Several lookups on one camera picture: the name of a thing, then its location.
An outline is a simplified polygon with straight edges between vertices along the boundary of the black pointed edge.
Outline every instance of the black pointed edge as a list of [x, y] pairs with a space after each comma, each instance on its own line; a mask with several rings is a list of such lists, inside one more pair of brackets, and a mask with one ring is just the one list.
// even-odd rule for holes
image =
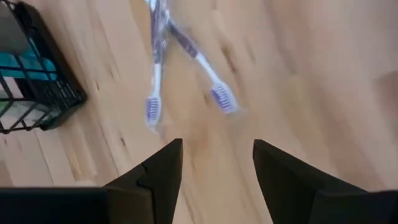
[[174, 139], [105, 188], [150, 195], [155, 224], [171, 224], [182, 178], [182, 139]]
[[263, 140], [254, 141], [253, 159], [262, 194], [275, 224], [308, 223], [318, 191], [329, 194], [365, 192]]
[[182, 157], [182, 139], [174, 139], [142, 163], [146, 174], [138, 184], [152, 191], [156, 224], [173, 222], [182, 178]]

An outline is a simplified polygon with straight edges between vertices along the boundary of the black object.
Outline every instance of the black object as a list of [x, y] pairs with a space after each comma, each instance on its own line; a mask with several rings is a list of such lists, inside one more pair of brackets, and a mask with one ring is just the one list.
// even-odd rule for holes
[[[54, 38], [44, 24], [39, 13], [30, 5], [19, 2], [13, 4], [7, 0], [0, 0], [6, 5], [16, 18], [26, 39], [29, 49], [33, 51], [34, 58], [40, 63], [40, 69], [25, 68], [22, 63], [23, 55], [14, 54], [18, 67], [0, 66], [0, 84], [7, 93], [7, 97], [0, 98], [7, 105], [0, 109], [0, 117], [17, 101], [30, 102], [30, 108], [11, 126], [4, 127], [0, 122], [0, 133], [8, 134], [11, 131], [27, 130], [40, 127], [43, 130], [53, 129], [62, 124], [73, 112], [76, 111], [87, 99], [86, 93], [73, 75], [65, 57], [58, 48]], [[44, 60], [54, 64], [55, 71], [48, 71]], [[20, 71], [24, 78], [15, 78], [23, 97], [15, 98], [4, 79], [6, 71]], [[31, 78], [29, 73], [42, 73], [45, 80]], [[43, 116], [29, 124], [25, 119], [29, 113], [37, 108], [44, 112]]]
[[0, 189], [0, 223], [171, 224], [182, 140], [102, 188]]
[[262, 140], [257, 179], [274, 224], [398, 223], [398, 192], [366, 192]]
[[5, 4], [0, 4], [0, 52], [20, 54], [28, 49], [24, 32]]

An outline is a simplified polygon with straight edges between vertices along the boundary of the teal towel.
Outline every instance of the teal towel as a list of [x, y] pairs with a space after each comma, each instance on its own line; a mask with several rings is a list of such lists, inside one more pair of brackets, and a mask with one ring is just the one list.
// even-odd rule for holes
[[[21, 56], [18, 57], [26, 69], [36, 69], [44, 71], [44, 68], [41, 66], [40, 62], [36, 59], [33, 50], [31, 48], [29, 48], [25, 53], [23, 53]], [[44, 58], [43, 64], [47, 69], [47, 71], [50, 72], [55, 71], [55, 65], [51, 60]], [[12, 54], [8, 53], [0, 53], [0, 66], [20, 68], [15, 57]], [[7, 69], [1, 69], [0, 71], [4, 77], [25, 78], [24, 73], [22, 71], [7, 70]], [[28, 72], [27, 74], [31, 79], [48, 80], [48, 77], [46, 76], [45, 72]], [[50, 73], [49, 75], [51, 80], [57, 79], [57, 74]]]

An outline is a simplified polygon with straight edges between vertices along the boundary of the toothbrush head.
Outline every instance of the toothbrush head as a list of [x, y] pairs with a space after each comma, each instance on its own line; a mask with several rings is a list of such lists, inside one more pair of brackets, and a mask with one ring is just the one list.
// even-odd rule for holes
[[157, 125], [162, 111], [162, 100], [159, 97], [149, 97], [146, 101], [146, 118], [148, 127]]
[[238, 102], [227, 84], [215, 83], [211, 89], [211, 94], [224, 113], [229, 114], [238, 111]]

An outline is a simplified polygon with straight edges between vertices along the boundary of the toothbrush handle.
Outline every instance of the toothbrush handle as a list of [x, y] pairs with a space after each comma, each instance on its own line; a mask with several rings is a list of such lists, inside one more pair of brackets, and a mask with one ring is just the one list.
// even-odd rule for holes
[[169, 20], [169, 29], [170, 33], [177, 39], [180, 45], [184, 48], [184, 50], [195, 60], [199, 62], [199, 64], [206, 70], [207, 74], [211, 78], [211, 80], [216, 82], [221, 82], [221, 79], [218, 77], [217, 73], [211, 67], [210, 63], [207, 61], [205, 56], [197, 49], [193, 41], [187, 37], [175, 24], [172, 20]]
[[170, 33], [176, 38], [179, 44], [184, 48], [184, 50], [192, 57], [195, 58], [198, 54], [198, 50], [195, 47], [193, 41], [187, 37], [181, 30], [178, 28], [172, 20], [169, 20], [169, 30]]
[[162, 85], [162, 64], [154, 65], [154, 95], [160, 95], [160, 87]]
[[154, 63], [162, 63], [163, 57], [163, 32], [160, 29], [161, 6], [159, 0], [150, 2], [150, 38]]
[[214, 71], [214, 69], [211, 67], [210, 63], [206, 60], [205, 56], [202, 53], [199, 52], [195, 57], [195, 60], [198, 61], [199, 64], [203, 67], [203, 69], [206, 70], [206, 73], [209, 75], [213, 83], [223, 82], [221, 81], [217, 73]]

